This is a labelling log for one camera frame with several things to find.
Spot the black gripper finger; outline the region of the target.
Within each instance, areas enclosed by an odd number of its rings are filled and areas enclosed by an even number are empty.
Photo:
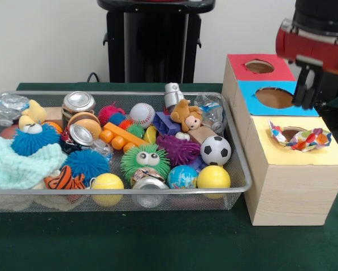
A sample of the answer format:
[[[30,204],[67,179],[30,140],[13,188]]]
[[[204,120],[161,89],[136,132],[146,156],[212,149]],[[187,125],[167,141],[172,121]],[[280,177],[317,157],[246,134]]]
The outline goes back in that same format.
[[[296,63],[301,68],[298,76],[296,89],[293,94],[292,103],[296,107],[308,107],[306,101],[307,86],[306,80],[309,75],[310,67],[306,63]]]
[[[309,72],[313,72],[313,82],[311,87],[307,88],[305,86],[304,98],[303,98],[303,108],[306,110],[312,109],[317,102],[318,94],[320,93],[323,71],[321,67],[314,65],[306,66],[306,76],[307,79]]]

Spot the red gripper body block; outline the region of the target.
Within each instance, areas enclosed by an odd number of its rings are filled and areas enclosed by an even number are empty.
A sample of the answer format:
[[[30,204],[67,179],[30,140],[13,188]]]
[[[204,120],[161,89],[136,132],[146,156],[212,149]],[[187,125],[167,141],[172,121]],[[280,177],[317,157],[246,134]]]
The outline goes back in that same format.
[[[284,19],[276,36],[279,57],[321,67],[338,75],[338,36],[324,36],[298,28]]]

